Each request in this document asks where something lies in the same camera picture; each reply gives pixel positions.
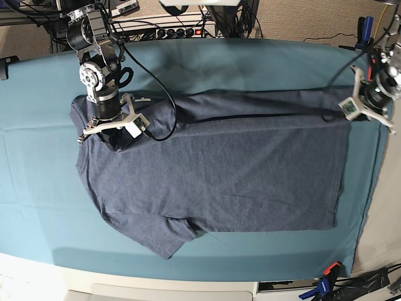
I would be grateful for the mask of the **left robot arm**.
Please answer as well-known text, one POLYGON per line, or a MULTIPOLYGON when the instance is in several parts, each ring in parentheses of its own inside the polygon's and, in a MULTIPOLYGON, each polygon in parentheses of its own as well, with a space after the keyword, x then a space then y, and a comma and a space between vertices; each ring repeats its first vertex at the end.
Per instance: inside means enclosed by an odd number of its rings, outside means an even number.
POLYGON ((390 104, 400 99, 400 14, 397 12, 400 1, 383 3, 395 6, 395 11, 389 26, 375 42, 380 47, 371 46, 366 51, 375 57, 373 78, 365 79, 360 68, 352 67, 355 74, 352 102, 356 105, 356 112, 349 119, 364 115, 369 120, 379 121, 394 134, 394 123, 387 110, 390 104))

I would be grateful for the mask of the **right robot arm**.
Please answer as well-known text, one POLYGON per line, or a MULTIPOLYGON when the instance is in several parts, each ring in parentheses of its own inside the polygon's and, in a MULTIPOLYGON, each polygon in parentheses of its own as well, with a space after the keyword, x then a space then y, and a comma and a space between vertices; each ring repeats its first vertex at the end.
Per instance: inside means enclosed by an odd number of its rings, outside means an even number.
POLYGON ((76 51, 79 79, 86 88, 93 114, 78 143, 82 145, 89 136, 98 135, 109 149, 117 151, 131 116, 122 110, 130 100, 119 91, 133 78, 130 67, 122 68, 124 41, 112 33, 101 1, 88 1, 66 15, 70 19, 66 40, 76 51))

